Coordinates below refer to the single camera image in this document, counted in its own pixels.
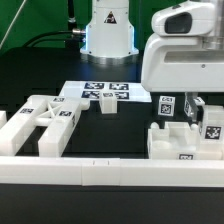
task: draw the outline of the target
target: white foam block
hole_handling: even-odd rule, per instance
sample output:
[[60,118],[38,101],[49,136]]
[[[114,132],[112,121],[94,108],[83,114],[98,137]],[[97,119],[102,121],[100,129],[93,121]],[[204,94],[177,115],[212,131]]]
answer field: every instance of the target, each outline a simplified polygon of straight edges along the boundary
[[40,157],[60,157],[81,115],[81,101],[66,100],[38,141]]
[[35,129],[34,118],[46,110],[47,101],[30,97],[0,130],[0,155],[14,156]]
[[82,164],[83,185],[120,184],[120,159],[91,159]]
[[113,91],[101,91],[99,103],[102,114],[117,113],[117,97]]

